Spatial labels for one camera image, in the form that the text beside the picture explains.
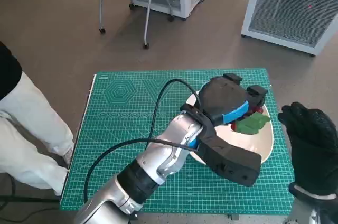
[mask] white pants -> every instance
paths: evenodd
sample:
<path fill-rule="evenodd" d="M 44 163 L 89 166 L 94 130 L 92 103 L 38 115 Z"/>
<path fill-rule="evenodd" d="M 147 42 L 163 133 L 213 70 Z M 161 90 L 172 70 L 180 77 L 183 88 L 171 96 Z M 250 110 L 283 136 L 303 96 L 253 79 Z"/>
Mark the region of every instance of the white pants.
<path fill-rule="evenodd" d="M 26 128 L 52 153 L 62 156 L 73 147 L 69 127 L 24 72 L 17 86 L 0 100 L 0 172 L 60 195 L 67 169 L 40 154 L 8 119 Z"/>

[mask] white plate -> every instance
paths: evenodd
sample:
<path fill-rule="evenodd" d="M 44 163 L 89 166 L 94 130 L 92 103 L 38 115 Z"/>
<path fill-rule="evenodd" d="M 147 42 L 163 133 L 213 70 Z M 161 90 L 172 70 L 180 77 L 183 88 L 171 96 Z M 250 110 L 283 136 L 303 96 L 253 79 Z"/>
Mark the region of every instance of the white plate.
<path fill-rule="evenodd" d="M 196 97 L 194 95 L 191 95 L 186 101 L 186 103 L 190 105 L 194 105 L 195 102 Z M 269 111 L 265 105 L 263 106 L 263 114 L 270 117 Z M 273 150 L 274 131 L 271 121 L 266 123 L 265 126 L 259 130 L 259 133 L 255 135 L 236 133 L 231 129 L 230 125 L 217 126 L 216 133 L 217 136 L 231 145 L 241 147 L 259 154 L 262 156 L 262 163 L 270 157 L 270 154 Z M 202 161 L 202 159 L 199 158 L 195 153 L 191 152 L 190 154 L 196 161 L 205 165 L 205 162 Z"/>

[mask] floor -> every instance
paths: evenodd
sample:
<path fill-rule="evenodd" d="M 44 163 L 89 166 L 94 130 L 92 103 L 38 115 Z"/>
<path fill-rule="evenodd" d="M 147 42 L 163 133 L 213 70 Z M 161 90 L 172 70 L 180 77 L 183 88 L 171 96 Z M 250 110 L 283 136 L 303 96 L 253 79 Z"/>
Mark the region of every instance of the floor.
<path fill-rule="evenodd" d="M 338 122 L 336 35 L 322 54 L 241 38 L 248 0 L 205 0 L 187 21 L 152 12 L 151 48 L 141 48 L 145 11 L 128 0 L 105 0 L 106 35 L 98 31 L 98 0 L 0 0 L 0 38 L 59 115 L 76 133 L 90 81 L 99 70 L 267 68 L 279 106 L 300 101 Z M 9 179 L 0 177 L 1 194 Z M 51 197 L 18 183 L 20 195 Z M 20 219 L 44 205 L 12 204 L 2 216 Z M 72 223 L 74 213 L 50 211 L 25 223 Z M 280 216 L 241 216 L 241 223 L 281 223 Z M 225 216 L 145 214 L 137 223 L 230 223 Z"/>

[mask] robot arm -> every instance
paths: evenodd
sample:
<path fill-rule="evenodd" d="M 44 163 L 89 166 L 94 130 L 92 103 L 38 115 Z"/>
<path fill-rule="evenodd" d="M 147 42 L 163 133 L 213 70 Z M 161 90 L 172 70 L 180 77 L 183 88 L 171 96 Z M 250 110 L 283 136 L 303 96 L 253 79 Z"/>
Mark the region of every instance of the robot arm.
<path fill-rule="evenodd" d="M 252 86 L 244 90 L 241 78 L 225 74 L 211 79 L 199 93 L 203 108 L 185 104 L 162 135 L 165 141 L 198 148 L 198 156 L 217 175 L 251 186 L 258 177 L 261 156 L 232 146 L 218 138 L 215 126 L 241 118 L 261 107 L 267 90 Z M 125 224 L 137 216 L 143 203 L 178 172 L 189 151 L 150 143 L 123 171 L 114 175 L 76 215 L 76 224 Z"/>

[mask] silver robot arm segment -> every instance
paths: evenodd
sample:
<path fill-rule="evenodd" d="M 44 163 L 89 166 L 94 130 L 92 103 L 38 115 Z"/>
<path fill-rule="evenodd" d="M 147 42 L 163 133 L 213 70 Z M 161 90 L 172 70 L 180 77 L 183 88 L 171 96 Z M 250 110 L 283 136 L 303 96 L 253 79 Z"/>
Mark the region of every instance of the silver robot arm segment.
<path fill-rule="evenodd" d="M 162 135 L 165 141 L 191 146 L 203 127 L 189 115 L 176 116 Z M 127 224 L 129 217 L 143 207 L 143 202 L 178 172 L 189 151 L 149 143 L 120 174 L 114 175 L 77 213 L 75 224 Z"/>

